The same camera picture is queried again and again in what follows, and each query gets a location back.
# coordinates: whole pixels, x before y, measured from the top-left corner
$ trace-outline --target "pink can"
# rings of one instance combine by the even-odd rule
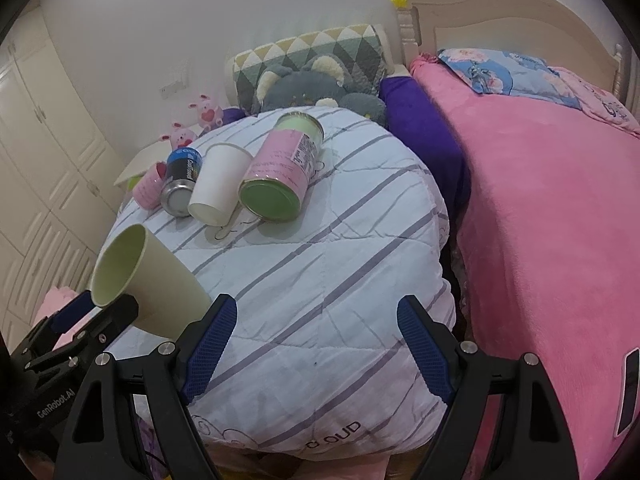
[[[151,211],[160,205],[162,182],[166,174],[166,163],[156,162],[140,179],[131,192],[142,209]]]
[[[315,117],[302,112],[280,117],[240,184],[242,205],[273,222],[298,216],[323,140]]]

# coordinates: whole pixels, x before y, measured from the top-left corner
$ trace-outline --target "wall outlet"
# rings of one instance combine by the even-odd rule
[[[180,90],[189,87],[189,61],[183,61],[167,78],[168,83],[160,89],[162,99],[167,99]]]

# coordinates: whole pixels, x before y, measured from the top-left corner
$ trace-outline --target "purple fabric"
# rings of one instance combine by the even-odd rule
[[[402,140],[433,174],[455,222],[469,200],[471,179],[450,126],[412,77],[387,77],[380,85],[388,130]]]
[[[239,121],[240,119],[244,119],[246,117],[246,114],[240,108],[225,108],[223,112],[225,114],[222,118],[222,121],[223,125],[225,126],[227,124],[235,123],[236,121]]]

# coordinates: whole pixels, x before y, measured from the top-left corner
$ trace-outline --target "pink fleece blanket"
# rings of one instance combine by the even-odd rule
[[[580,477],[594,479],[625,436],[614,437],[622,365],[640,343],[640,139],[580,110],[477,95],[422,58],[412,75],[472,173],[458,243],[476,340],[540,356]]]

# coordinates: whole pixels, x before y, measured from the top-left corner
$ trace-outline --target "pink plush toy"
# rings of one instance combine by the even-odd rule
[[[211,97],[200,94],[199,103],[191,103],[189,108],[198,111],[198,124],[203,127],[203,133],[210,132],[222,126],[224,112],[221,107],[213,104]]]
[[[174,123],[174,131],[171,135],[163,135],[160,140],[169,140],[171,142],[171,150],[177,150],[191,144],[198,138],[197,134],[192,130],[185,128],[180,123]]]

